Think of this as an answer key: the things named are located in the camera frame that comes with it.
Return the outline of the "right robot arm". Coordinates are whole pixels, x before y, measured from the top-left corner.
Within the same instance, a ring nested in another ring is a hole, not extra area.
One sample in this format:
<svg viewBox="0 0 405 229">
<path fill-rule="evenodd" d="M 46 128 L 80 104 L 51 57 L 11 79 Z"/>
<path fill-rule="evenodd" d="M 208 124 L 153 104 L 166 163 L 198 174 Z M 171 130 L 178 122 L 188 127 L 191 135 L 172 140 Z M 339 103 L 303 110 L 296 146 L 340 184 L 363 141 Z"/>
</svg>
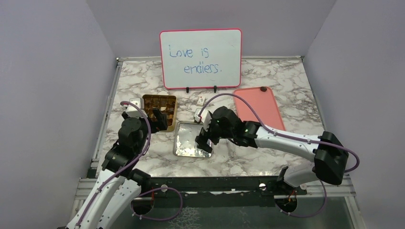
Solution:
<svg viewBox="0 0 405 229">
<path fill-rule="evenodd" d="M 340 185 L 345 174 L 349 151 L 335 134 L 324 131 L 322 135 L 299 135 L 278 130 L 260 122 L 242 121 L 234 111 L 225 106 L 214 112 L 197 109 L 194 120 L 203 127 L 196 136 L 197 147 L 208 153 L 220 139 L 236 146 L 269 148 L 306 159 L 298 166 L 282 169 L 276 180 L 276 189 L 287 194 L 301 184 L 320 180 Z"/>
</svg>

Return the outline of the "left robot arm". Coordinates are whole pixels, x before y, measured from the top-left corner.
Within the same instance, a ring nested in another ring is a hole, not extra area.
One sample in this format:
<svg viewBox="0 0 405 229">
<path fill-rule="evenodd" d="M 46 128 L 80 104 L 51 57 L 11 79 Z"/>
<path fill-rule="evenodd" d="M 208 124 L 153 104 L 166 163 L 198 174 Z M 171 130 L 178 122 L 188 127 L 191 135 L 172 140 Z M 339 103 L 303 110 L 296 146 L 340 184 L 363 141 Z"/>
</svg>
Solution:
<svg viewBox="0 0 405 229">
<path fill-rule="evenodd" d="M 158 108 L 152 112 L 153 118 L 141 109 L 135 116 L 123 112 L 118 140 L 106 154 L 88 198 L 65 228 L 108 229 L 133 198 L 149 192 L 150 175 L 134 166 L 147 152 L 151 135 L 168 128 L 167 115 Z"/>
</svg>

